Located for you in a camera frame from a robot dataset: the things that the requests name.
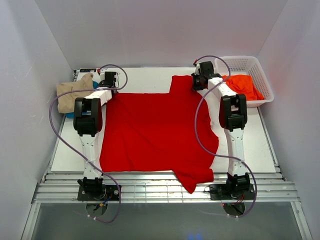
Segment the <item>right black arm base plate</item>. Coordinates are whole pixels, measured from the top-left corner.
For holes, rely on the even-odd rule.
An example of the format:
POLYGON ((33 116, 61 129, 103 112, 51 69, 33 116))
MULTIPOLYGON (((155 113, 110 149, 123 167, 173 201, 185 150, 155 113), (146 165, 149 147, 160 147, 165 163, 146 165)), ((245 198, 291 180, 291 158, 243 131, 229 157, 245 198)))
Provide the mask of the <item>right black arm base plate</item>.
POLYGON ((255 189, 252 184, 249 190, 241 192, 231 192, 226 184, 210 184, 204 188, 203 192, 209 194, 211 200, 253 200, 255 197, 255 189))

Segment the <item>red t shirt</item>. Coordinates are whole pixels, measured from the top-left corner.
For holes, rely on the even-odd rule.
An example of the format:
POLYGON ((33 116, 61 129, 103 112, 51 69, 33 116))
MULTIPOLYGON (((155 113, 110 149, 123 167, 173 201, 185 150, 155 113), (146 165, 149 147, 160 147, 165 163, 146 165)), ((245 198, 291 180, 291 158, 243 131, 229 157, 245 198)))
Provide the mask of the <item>red t shirt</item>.
MULTIPOLYGON (((193 193, 212 182, 214 156, 198 143, 194 121, 201 95, 191 76, 173 76, 168 93, 118 93, 106 105, 100 166, 104 172, 173 171, 193 193)), ((219 138, 211 129, 207 104, 197 117, 200 142, 216 153, 219 138)))

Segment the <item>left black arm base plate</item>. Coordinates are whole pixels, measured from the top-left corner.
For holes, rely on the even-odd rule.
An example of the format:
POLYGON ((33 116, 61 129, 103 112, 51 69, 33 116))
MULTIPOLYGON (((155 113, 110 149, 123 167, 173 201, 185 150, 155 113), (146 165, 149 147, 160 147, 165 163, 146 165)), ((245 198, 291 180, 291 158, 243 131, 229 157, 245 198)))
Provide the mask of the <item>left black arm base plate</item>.
POLYGON ((78 201, 119 201, 120 191, 116 185, 102 185, 102 188, 95 189, 94 187, 79 187, 77 200, 78 201))

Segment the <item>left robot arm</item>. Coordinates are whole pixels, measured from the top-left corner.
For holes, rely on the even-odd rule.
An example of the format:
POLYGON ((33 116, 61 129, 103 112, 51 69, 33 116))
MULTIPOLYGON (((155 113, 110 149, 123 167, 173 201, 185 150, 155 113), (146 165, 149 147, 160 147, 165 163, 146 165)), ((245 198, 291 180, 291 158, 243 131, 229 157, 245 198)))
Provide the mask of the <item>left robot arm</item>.
POLYGON ((118 80, 118 74, 114 71, 102 70, 98 75, 100 76, 98 87, 103 89, 77 97, 74 102, 73 117, 73 127, 79 135, 82 152, 86 158, 83 179, 78 183, 85 194, 95 199, 101 198, 104 194, 99 150, 99 135, 104 125, 102 106, 117 92, 115 88, 118 80))

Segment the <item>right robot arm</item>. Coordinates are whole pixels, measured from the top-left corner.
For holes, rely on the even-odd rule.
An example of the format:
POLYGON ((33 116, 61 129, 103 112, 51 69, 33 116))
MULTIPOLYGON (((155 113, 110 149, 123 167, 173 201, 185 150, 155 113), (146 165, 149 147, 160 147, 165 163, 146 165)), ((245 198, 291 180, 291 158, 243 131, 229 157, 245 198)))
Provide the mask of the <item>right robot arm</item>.
POLYGON ((200 91, 208 88, 195 112, 194 131, 196 140, 205 152, 214 157, 227 158, 229 160, 226 184, 215 188, 213 193, 219 196, 230 196, 231 198, 241 197, 250 190, 251 184, 244 162, 243 145, 244 128, 248 121, 246 96, 231 90, 223 77, 215 74, 211 61, 200 62, 195 60, 193 65, 195 66, 195 71, 191 74, 192 89, 200 91), (225 133, 228 155, 213 153, 206 149, 199 139, 197 129, 198 113, 205 97, 211 92, 219 100, 218 122, 225 133))

